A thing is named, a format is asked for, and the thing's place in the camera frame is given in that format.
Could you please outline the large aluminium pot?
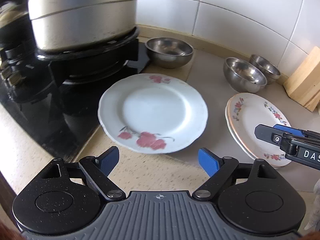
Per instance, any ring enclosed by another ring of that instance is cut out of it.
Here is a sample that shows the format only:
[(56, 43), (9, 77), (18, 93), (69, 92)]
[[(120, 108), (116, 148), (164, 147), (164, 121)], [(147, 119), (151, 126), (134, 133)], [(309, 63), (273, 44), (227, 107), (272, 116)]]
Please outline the large aluminium pot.
[(107, 41), (136, 26), (137, 0), (28, 0), (36, 46), (64, 51)]

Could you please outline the black gas stove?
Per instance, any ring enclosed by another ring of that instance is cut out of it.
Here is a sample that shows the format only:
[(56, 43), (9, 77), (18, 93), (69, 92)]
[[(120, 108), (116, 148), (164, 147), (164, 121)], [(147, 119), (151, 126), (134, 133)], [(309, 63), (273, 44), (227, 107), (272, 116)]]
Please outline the black gas stove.
[(28, 0), (1, 0), (1, 104), (54, 158), (73, 161), (96, 130), (99, 100), (148, 64), (137, 25), (64, 51), (37, 48)]

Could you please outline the rear steel bowl at right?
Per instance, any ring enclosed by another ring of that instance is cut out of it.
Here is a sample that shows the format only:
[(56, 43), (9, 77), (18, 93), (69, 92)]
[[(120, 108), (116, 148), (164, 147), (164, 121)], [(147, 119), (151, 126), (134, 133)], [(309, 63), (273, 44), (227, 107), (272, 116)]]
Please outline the rear steel bowl at right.
[(268, 85), (275, 83), (281, 76), (280, 71), (275, 65), (257, 54), (251, 55), (249, 63), (257, 67), (266, 76)]

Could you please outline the large white plate, red flowers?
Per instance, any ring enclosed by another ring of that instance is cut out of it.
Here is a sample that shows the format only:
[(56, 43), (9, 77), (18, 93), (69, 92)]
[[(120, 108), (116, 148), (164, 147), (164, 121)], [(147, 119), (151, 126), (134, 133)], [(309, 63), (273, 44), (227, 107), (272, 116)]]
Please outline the large white plate, red flowers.
[(134, 152), (180, 151), (204, 132), (208, 107), (186, 82), (162, 74), (137, 74), (100, 98), (98, 119), (106, 135)]

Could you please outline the wooden knife block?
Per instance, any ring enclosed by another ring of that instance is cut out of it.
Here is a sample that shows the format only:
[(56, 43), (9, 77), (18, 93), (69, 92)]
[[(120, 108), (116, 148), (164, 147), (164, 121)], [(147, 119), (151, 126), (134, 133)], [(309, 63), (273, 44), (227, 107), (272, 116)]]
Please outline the wooden knife block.
[(319, 47), (314, 47), (283, 84), (287, 95), (311, 112), (319, 104), (319, 75)]

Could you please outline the steel bowl near stove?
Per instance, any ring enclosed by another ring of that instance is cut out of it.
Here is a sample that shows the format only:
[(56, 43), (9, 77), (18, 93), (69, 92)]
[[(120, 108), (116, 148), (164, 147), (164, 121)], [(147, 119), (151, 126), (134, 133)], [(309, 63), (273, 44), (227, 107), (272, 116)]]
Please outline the steel bowl near stove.
[(151, 62), (165, 69), (176, 69), (188, 64), (194, 49), (187, 42), (172, 37), (156, 37), (145, 42)]

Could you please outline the bottom small floral plate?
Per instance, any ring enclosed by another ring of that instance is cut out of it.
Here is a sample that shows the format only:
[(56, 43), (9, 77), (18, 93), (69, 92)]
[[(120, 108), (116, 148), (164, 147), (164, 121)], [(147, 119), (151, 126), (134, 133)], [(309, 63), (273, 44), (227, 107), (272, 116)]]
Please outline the bottom small floral plate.
[(233, 132), (233, 129), (231, 127), (231, 124), (229, 122), (229, 115), (228, 115), (228, 111), (227, 111), (228, 106), (225, 107), (225, 119), (227, 122), (227, 127), (229, 129), (229, 132), (231, 134), (231, 136), (233, 137), (233, 139), (236, 141), (236, 143), (240, 146), (240, 148), (253, 160), (255, 159), (265, 159), (271, 166), (273, 166), (275, 169), (278, 169), (280, 167), (284, 167), (286, 165), (289, 165), (289, 163), (291, 163), (291, 161), (289, 159), (286, 159), (284, 157), (284, 154), (266, 154), (264, 153), (263, 155), (259, 155), (258, 157), (256, 157), (255, 155), (253, 155), (251, 152), (249, 152), (244, 146), (243, 144), (240, 142), (240, 140), (237, 138), (237, 136), (235, 135), (235, 133)]

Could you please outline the front steel bowl at right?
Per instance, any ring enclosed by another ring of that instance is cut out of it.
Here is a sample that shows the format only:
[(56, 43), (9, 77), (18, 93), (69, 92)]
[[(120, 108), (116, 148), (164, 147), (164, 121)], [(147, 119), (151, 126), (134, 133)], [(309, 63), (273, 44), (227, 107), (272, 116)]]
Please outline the front steel bowl at right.
[(267, 85), (266, 76), (257, 67), (236, 57), (224, 60), (223, 73), (231, 87), (239, 93), (257, 93)]

